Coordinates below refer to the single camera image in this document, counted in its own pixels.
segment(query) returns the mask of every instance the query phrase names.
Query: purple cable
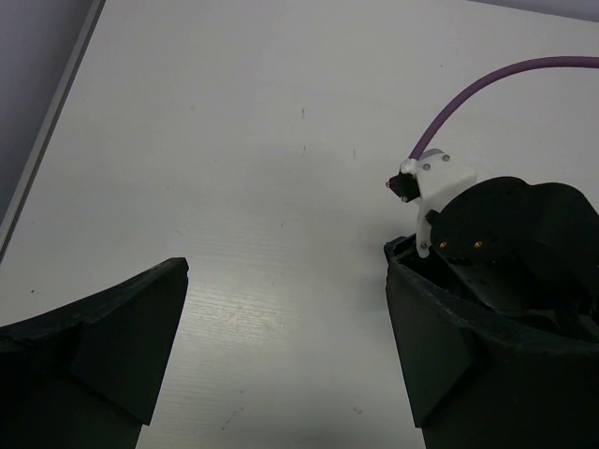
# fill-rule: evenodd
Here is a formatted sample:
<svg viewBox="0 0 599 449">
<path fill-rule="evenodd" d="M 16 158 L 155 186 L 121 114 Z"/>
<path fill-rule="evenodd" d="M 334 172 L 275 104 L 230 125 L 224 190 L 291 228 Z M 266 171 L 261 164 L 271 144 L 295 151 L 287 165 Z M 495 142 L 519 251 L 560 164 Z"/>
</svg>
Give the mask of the purple cable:
<svg viewBox="0 0 599 449">
<path fill-rule="evenodd" d="M 422 153 L 427 149 L 431 143 L 434 135 L 443 126 L 443 123 L 447 121 L 449 117 L 465 103 L 465 101 L 478 91 L 484 89 L 495 81 L 502 80 L 503 78 L 511 77 L 517 73 L 528 72 L 529 70 L 536 70 L 537 68 L 553 68 L 553 67 L 585 67 L 585 68 L 599 68 L 599 57 L 592 56 L 553 56 L 549 58 L 538 58 L 531 59 L 530 61 L 522 61 L 508 65 L 507 67 L 500 68 L 494 72 L 489 73 L 478 81 L 475 81 L 466 89 L 461 91 L 453 100 L 449 102 L 447 106 L 435 117 L 432 123 L 429 125 L 427 130 L 424 132 L 408 159 L 420 159 Z"/>
</svg>

